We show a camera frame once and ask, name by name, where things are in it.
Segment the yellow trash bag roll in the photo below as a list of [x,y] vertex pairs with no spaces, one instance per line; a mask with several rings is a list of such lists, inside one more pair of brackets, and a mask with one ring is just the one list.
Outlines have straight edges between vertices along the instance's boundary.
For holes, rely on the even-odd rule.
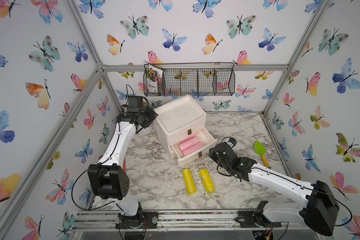
[[212,178],[211,178],[208,170],[207,169],[201,169],[199,171],[199,173],[200,173],[200,176],[202,178],[202,182],[203,182],[203,185],[204,185],[204,187],[206,189],[206,192],[208,194],[214,192],[216,190],[216,188],[214,186],[214,183],[212,181]]
[[197,189],[196,189],[190,169],[185,169],[182,171],[182,173],[183,173],[183,178],[185,181],[188,195],[195,194],[197,192]]

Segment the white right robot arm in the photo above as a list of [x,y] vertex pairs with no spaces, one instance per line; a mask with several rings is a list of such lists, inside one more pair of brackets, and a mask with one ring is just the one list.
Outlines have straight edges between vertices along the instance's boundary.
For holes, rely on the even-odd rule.
[[240,158],[226,142],[211,148],[209,157],[230,177],[262,185],[294,202],[284,207],[265,206],[261,209],[261,216],[268,222],[304,224],[322,236],[333,235],[340,206],[326,183],[316,181],[312,184],[293,179],[253,159]]

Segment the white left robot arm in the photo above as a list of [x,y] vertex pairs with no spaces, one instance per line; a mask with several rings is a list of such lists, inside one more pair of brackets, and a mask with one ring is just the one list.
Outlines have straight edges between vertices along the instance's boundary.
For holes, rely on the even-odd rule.
[[126,217],[138,214],[141,205],[129,194],[130,179],[124,170],[125,155],[132,138],[149,127],[158,114],[142,96],[129,96],[116,117],[109,146],[96,165],[88,168],[91,188],[96,197],[116,204]]

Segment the pink trash bag roll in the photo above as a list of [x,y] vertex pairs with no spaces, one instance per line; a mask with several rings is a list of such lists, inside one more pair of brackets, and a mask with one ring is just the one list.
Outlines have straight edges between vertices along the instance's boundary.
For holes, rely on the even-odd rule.
[[185,139],[181,140],[180,143],[183,143],[183,142],[185,142],[185,141],[188,141],[189,139],[192,139],[192,138],[196,137],[197,135],[198,135],[197,133],[192,134],[192,135],[189,135],[189,136],[187,136]]
[[192,138],[192,139],[189,139],[188,141],[185,141],[185,142],[183,142],[183,143],[179,143],[179,149],[180,149],[181,151],[183,151],[183,150],[185,150],[185,149],[188,149],[188,148],[192,147],[193,145],[195,145],[195,144],[197,144],[197,143],[199,143],[199,142],[200,142],[199,138],[198,138],[198,137],[194,137],[194,138]]
[[184,156],[188,156],[194,152],[197,152],[199,149],[202,149],[203,147],[204,147],[204,144],[199,142],[199,143],[193,145],[192,147],[183,150],[182,153],[184,154]]

